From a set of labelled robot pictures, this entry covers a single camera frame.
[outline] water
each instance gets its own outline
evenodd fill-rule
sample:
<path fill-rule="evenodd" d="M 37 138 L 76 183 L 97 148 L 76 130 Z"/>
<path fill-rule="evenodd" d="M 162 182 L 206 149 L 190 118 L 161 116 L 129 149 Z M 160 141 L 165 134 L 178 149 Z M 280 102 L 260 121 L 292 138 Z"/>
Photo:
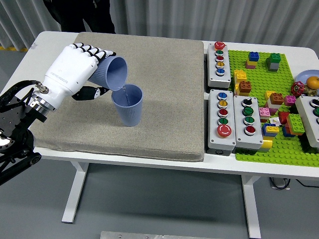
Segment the water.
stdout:
<path fill-rule="evenodd" d="M 126 90 L 125 86 L 123 86 L 123 90 L 125 92 L 125 96 L 126 96 L 126 100 L 128 101 L 128 105 L 131 106 L 128 93 L 126 93 L 126 91 L 125 91 Z"/>

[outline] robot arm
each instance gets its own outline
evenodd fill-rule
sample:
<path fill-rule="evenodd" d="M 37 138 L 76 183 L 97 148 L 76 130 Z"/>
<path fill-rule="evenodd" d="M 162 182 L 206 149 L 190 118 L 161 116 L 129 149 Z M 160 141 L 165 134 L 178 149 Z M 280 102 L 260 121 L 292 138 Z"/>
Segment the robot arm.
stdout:
<path fill-rule="evenodd" d="M 22 81 L 0 96 L 0 185 L 41 159 L 34 153 L 34 139 L 28 130 L 36 120 L 45 122 L 48 112 L 59 109 L 67 96 L 92 100 L 108 89 L 84 87 L 98 64 L 113 51 L 83 43 L 66 46 L 45 74 L 43 83 Z M 26 86 L 35 85 L 21 100 L 15 97 Z"/>

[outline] white table frame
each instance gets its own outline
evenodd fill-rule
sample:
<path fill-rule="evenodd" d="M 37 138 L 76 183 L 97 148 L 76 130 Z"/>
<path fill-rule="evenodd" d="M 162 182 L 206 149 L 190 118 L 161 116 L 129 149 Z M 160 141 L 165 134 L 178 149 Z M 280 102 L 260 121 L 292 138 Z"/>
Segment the white table frame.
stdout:
<path fill-rule="evenodd" d="M 2 92 L 21 80 L 36 79 L 43 81 L 43 76 L 49 66 L 66 45 L 74 42 L 76 36 L 77 33 L 41 33 Z M 206 53 L 210 42 L 203 41 L 203 43 L 203 50 Z M 319 70 L 319 59 L 316 53 L 309 48 L 242 43 L 226 44 L 230 50 L 283 53 L 286 55 L 293 77 L 304 70 Z M 24 89 L 17 96 L 21 97 L 27 91 L 28 89 Z M 204 99 L 208 99 L 207 93 L 204 94 Z M 228 157 L 205 154 L 203 162 L 179 162 L 83 152 L 61 152 L 39 147 L 36 147 L 34 151 L 39 152 L 46 159 L 70 161 L 77 170 L 62 218 L 62 222 L 65 223 L 73 223 L 89 163 L 241 175 L 250 238 L 261 238 L 254 182 L 260 177 L 319 180 L 319 168 L 237 161 L 234 154 Z"/>

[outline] red button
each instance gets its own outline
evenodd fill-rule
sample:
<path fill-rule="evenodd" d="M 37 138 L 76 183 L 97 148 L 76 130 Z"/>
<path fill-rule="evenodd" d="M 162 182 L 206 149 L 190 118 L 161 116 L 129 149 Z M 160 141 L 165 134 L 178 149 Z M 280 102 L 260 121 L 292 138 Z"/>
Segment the red button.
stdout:
<path fill-rule="evenodd" d="M 221 137 L 228 137 L 231 134 L 231 127 L 226 124 L 221 124 L 217 127 L 217 133 Z"/>
<path fill-rule="evenodd" d="M 217 112 L 218 116 L 219 117 L 227 117 L 228 116 L 228 111 L 225 110 L 225 109 L 220 109 L 218 112 Z"/>
<path fill-rule="evenodd" d="M 214 46 L 216 50 L 222 50 L 225 47 L 225 43 L 221 41 L 216 41 Z"/>
<path fill-rule="evenodd" d="M 256 129 L 251 125 L 249 125 L 245 128 L 245 133 L 249 136 L 253 136 L 255 134 L 255 132 L 256 132 Z"/>
<path fill-rule="evenodd" d="M 222 56 L 216 57 L 216 62 L 223 62 L 223 61 L 224 61 L 224 57 L 222 57 Z"/>

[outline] gray floor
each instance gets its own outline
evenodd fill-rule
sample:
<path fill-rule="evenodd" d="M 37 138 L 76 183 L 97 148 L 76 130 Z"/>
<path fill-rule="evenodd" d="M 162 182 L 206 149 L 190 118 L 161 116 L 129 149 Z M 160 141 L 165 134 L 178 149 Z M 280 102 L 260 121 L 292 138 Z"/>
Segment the gray floor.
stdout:
<path fill-rule="evenodd" d="M 0 51 L 0 82 L 24 53 Z M 41 160 L 0 186 L 0 239 L 98 239 L 101 231 L 247 239 L 240 176 L 91 164 L 73 224 L 61 223 L 75 169 Z M 319 185 L 319 182 L 305 182 Z M 255 184 L 263 239 L 318 239 L 319 189 Z"/>

